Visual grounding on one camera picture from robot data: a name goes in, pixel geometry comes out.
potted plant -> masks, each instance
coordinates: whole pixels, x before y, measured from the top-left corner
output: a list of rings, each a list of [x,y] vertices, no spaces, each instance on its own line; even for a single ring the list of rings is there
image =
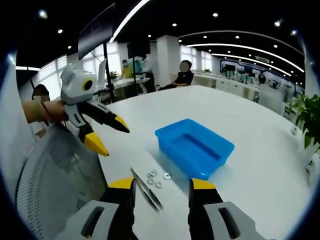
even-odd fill
[[[302,96],[301,99],[297,105],[296,125],[301,128],[304,136],[302,160],[309,173],[309,184],[313,185],[318,175],[318,163],[313,160],[313,156],[320,147],[320,97],[317,95],[312,98]]]
[[[116,81],[117,77],[118,77],[118,73],[116,71],[111,71],[110,72],[110,80],[111,80],[111,82],[114,83]]]

tweezers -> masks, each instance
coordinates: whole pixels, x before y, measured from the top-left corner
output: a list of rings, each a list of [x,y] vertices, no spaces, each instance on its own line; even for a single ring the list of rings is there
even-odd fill
[[[148,186],[142,181],[142,179],[136,174],[136,172],[133,170],[133,168],[131,168],[130,171],[132,172],[133,177],[136,179],[138,188],[140,189],[145,200],[151,205],[151,207],[157,213],[159,213],[160,209],[161,210],[164,209],[164,207],[160,203],[159,199],[152,192],[152,190],[150,188],[148,188]]]

window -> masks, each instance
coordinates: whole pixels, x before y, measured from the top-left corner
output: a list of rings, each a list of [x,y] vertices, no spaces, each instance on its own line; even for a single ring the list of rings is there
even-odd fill
[[[209,52],[201,51],[201,70],[206,69],[212,72],[212,56]]]
[[[63,69],[67,66],[67,55],[42,67],[38,72],[35,86],[43,84],[49,91],[50,100],[55,100],[60,96],[62,80],[60,78]]]
[[[195,48],[181,45],[180,58],[181,61],[190,61],[192,63],[191,69],[197,69],[197,50]]]
[[[120,75],[121,60],[118,51],[118,44],[116,42],[108,43],[106,45],[106,50],[108,53],[109,71],[117,72]],[[99,65],[104,59],[104,47],[103,45],[99,45],[93,51],[89,52],[83,57],[83,69],[98,76]]]

yellow shirt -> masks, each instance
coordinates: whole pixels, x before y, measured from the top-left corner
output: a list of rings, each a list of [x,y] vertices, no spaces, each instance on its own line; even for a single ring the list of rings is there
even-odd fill
[[[131,66],[123,67],[122,75],[124,75],[125,79],[133,78],[133,72],[132,72]]]

small metal ring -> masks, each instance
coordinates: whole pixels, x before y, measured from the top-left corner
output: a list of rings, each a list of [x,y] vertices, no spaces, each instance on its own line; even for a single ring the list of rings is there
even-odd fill
[[[163,175],[163,178],[164,178],[165,180],[169,180],[169,179],[171,179],[171,175],[166,172],[166,173]]]
[[[149,175],[151,176],[151,177],[155,177],[155,176],[157,176],[157,171],[151,171],[151,172],[149,172]]]
[[[155,187],[156,187],[157,189],[162,188],[162,183],[161,183],[161,182],[157,182],[157,183],[155,184]]]
[[[149,185],[153,185],[154,182],[155,182],[155,181],[154,181],[153,179],[151,179],[151,178],[149,178],[149,179],[146,181],[146,183],[149,184]]]

